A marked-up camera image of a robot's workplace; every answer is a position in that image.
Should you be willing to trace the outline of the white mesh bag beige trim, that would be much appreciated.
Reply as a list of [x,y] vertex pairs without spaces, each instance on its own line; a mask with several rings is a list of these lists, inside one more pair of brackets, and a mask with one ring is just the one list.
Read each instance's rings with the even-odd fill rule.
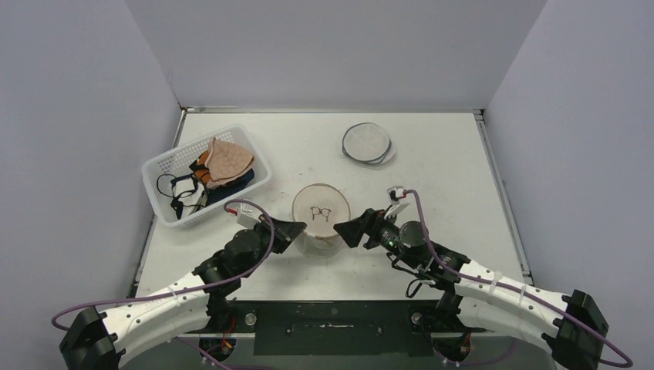
[[326,183],[302,188],[292,202],[292,218],[306,223],[298,249],[308,257],[329,258],[344,248],[334,230],[336,224],[351,219],[349,202],[342,192]]

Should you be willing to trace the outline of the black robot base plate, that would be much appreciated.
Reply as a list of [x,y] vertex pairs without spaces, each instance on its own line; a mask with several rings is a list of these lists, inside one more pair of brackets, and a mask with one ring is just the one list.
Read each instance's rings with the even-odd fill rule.
[[187,338],[220,360],[246,344],[259,356],[420,357],[471,331],[435,301],[232,301],[228,314]]

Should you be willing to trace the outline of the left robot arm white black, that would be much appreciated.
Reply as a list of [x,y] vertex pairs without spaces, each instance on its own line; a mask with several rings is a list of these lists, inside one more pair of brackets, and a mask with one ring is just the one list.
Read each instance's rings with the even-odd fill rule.
[[224,330],[230,321],[227,296],[269,254],[283,253],[306,227],[305,222],[261,216],[165,288],[118,304],[84,307],[59,344],[67,368],[118,369],[178,335],[204,328]]

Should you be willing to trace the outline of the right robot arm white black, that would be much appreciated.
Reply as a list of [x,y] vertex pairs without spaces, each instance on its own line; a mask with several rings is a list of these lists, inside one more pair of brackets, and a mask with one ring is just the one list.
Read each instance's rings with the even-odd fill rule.
[[382,247],[419,281],[443,292],[438,325],[463,325],[511,336],[544,349],[566,369],[597,369],[608,347],[608,322],[590,294],[546,291],[493,271],[429,239],[420,220],[398,227],[386,210],[366,210],[335,224],[349,247]]

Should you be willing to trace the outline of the beige lace bra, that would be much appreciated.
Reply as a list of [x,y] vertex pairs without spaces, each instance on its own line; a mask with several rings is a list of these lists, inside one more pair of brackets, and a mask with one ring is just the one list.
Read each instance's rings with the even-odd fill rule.
[[214,189],[242,177],[252,168],[254,160],[254,154],[242,146],[218,138],[211,139],[204,162],[210,176],[207,187]]

